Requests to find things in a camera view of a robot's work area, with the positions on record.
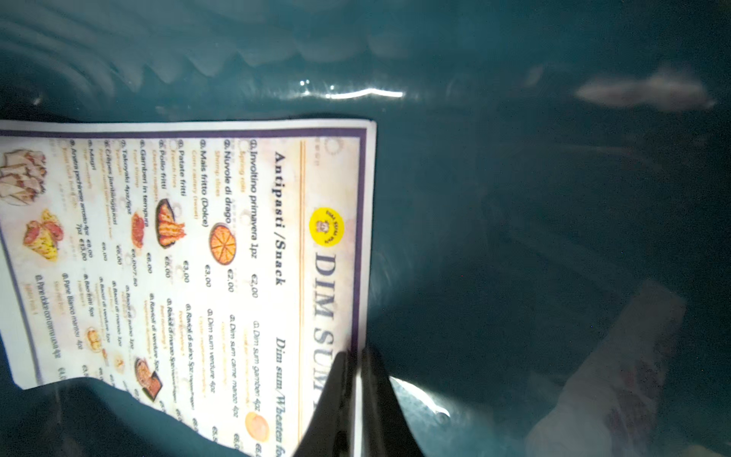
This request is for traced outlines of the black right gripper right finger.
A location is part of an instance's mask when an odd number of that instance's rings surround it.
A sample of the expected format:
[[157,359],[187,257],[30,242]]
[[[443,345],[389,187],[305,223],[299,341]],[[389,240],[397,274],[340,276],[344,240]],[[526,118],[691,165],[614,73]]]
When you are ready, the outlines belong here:
[[395,395],[376,348],[362,352],[365,456],[424,457]]

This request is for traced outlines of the new Dim Sum Inn menu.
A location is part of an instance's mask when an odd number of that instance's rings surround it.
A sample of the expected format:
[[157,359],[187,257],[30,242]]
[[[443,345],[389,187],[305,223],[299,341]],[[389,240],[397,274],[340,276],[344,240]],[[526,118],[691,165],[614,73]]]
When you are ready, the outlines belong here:
[[1,340],[23,390],[89,378],[291,456],[364,344],[377,126],[1,125]]

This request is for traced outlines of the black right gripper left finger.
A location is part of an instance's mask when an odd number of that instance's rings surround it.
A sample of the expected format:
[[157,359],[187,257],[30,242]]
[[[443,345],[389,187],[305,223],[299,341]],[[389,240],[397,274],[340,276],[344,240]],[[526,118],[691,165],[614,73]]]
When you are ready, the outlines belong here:
[[331,366],[306,433],[294,457],[350,456],[355,361],[339,352]]

